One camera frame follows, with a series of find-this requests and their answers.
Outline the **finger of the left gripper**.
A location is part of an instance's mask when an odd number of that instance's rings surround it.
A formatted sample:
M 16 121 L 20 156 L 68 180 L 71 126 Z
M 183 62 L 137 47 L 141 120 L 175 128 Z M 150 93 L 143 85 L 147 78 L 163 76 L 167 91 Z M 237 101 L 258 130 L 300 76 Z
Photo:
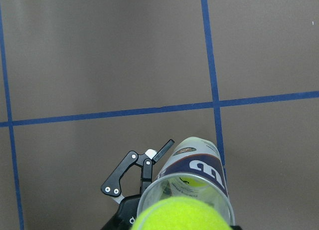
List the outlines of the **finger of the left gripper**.
M 140 193 L 142 194 L 152 183 L 153 165 L 155 165 L 173 145 L 174 140 L 170 139 L 159 151 L 148 149 L 143 154 L 129 151 L 101 185 L 102 193 L 110 197 L 122 197 L 121 178 L 130 167 L 138 166 L 141 169 Z

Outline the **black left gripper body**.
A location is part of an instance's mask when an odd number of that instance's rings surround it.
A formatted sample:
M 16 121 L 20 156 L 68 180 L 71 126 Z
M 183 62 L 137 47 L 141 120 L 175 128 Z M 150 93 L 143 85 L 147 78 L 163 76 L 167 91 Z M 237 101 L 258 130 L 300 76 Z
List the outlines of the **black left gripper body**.
M 137 205 L 139 195 L 124 198 L 120 203 L 117 212 L 102 227 L 103 230 L 132 230 L 131 227 L 139 216 L 137 214 Z M 239 225 L 231 225 L 231 230 L 240 230 Z

